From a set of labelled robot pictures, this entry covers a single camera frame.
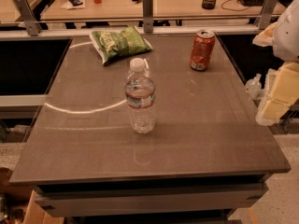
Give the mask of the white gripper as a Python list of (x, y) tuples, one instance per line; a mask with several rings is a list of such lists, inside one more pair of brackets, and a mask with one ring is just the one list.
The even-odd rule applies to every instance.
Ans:
[(285, 62), (278, 70), (269, 69), (256, 122), (278, 123), (299, 99), (299, 0), (293, 0), (278, 18), (256, 35), (252, 43), (260, 47), (273, 44), (274, 55)]

